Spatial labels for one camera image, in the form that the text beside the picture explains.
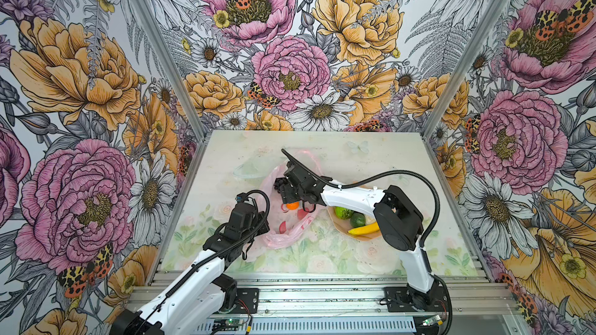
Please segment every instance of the table surface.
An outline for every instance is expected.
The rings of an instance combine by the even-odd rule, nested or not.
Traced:
[[[214,131],[161,270],[184,270],[191,264],[214,229],[228,220],[236,195],[258,189],[264,176],[284,162],[282,148],[290,153],[309,150],[318,157],[322,175],[344,183],[391,169],[409,169],[425,176],[435,184],[441,202],[439,221],[426,242],[433,271],[440,275],[477,274],[420,135],[392,132]],[[369,183],[382,189],[390,184],[402,188],[417,205],[427,226],[434,211],[428,188],[402,175]],[[405,275],[399,253],[382,237],[360,242],[341,234],[323,211],[292,246],[271,250],[257,241],[247,260],[237,259],[227,274]]]

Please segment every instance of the daisy center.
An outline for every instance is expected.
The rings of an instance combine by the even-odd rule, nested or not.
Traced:
[[[554,34],[548,40],[541,41],[536,38],[537,26],[532,26],[523,34],[519,41],[519,51],[530,57],[535,57],[543,67],[559,61],[565,56],[574,33],[564,31],[562,34]]]
[[[315,119],[323,119],[330,116],[332,112],[333,109],[330,105],[319,105],[312,108],[310,116]]]
[[[168,89],[167,89],[167,88],[163,88],[163,89],[160,91],[160,98],[161,98],[161,100],[162,100],[163,102],[165,102],[166,104],[169,104],[169,103],[170,103],[170,97],[171,97],[171,96],[170,96],[170,92],[168,91]]]
[[[213,48],[205,48],[204,56],[206,60],[213,61],[215,58],[215,51]]]
[[[134,290],[136,282],[137,277],[134,274],[127,275],[126,278],[124,278],[122,292],[125,294],[130,294],[132,290]]]
[[[403,75],[403,76],[399,77],[399,79],[398,79],[398,85],[400,87],[407,86],[411,82],[412,82],[412,77],[409,75]]]
[[[143,191],[143,205],[145,209],[153,209],[153,206],[157,203],[157,182],[155,180],[149,180],[145,185]]]
[[[496,144],[492,147],[495,151],[496,156],[501,159],[511,159],[513,153],[516,152],[515,136],[508,136],[503,128],[496,134]]]
[[[265,131],[270,131],[273,129],[273,123],[271,121],[262,121],[261,127],[263,127],[263,130]]]
[[[474,60],[472,67],[474,69],[480,69],[482,66],[484,66],[485,62],[486,57],[484,55],[479,55],[478,57],[476,57],[476,60]]]
[[[272,12],[269,0],[250,0],[250,6],[246,9],[239,9],[235,2],[228,2],[226,11],[230,23],[240,26],[253,21],[266,23]]]
[[[287,75],[279,73],[277,78],[284,84],[284,89],[286,91],[294,91],[300,87],[300,77],[292,71],[290,71]]]
[[[497,196],[488,196],[486,197],[485,204],[488,214],[493,220],[500,222],[509,220],[509,208],[507,208],[503,199]]]
[[[103,226],[108,216],[110,216],[112,204],[110,198],[104,193],[98,193],[94,197],[85,199],[86,210],[80,214],[77,219],[79,222],[89,225],[95,221],[97,225]]]

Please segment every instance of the floral wallpaper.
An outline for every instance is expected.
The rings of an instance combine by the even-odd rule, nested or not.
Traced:
[[[467,91],[463,119],[447,110],[430,138],[534,334],[596,334],[594,11],[511,0],[452,101]]]
[[[422,131],[489,1],[147,0],[207,131],[381,132]]]
[[[0,12],[2,332],[107,334],[150,274],[197,140],[129,9]]]

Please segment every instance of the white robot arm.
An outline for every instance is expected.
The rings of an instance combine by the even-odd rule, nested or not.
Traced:
[[[290,160],[283,178],[275,188],[283,203],[298,201],[324,206],[341,206],[374,217],[384,240],[402,251],[400,258],[406,270],[408,295],[404,302],[425,310],[437,297],[438,281],[432,273],[424,249],[424,240],[438,219],[439,198],[435,188],[421,175],[411,171],[389,171],[356,184],[345,185],[331,178],[314,174],[294,157],[282,150]],[[404,192],[395,186],[386,190],[358,187],[376,178],[392,174],[409,174],[425,182],[435,198],[435,215],[423,231],[422,215]],[[265,212],[256,204],[245,203],[253,193],[266,201]],[[231,309],[235,302],[236,282],[223,274],[242,253],[242,247],[254,236],[269,231],[266,217],[269,199],[259,190],[239,194],[225,231],[215,231],[203,246],[193,264],[168,288],[137,313],[125,310],[115,321],[110,335],[187,335],[204,323],[211,314]],[[451,317],[445,334],[450,327]]]

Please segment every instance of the flower bud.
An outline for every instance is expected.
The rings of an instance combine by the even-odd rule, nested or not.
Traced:
[[[17,89],[3,78],[0,78],[0,102],[14,104],[17,101],[19,101]]]
[[[58,127],[50,122],[49,116],[42,113],[28,113],[15,116],[27,129],[36,135],[55,134]]]

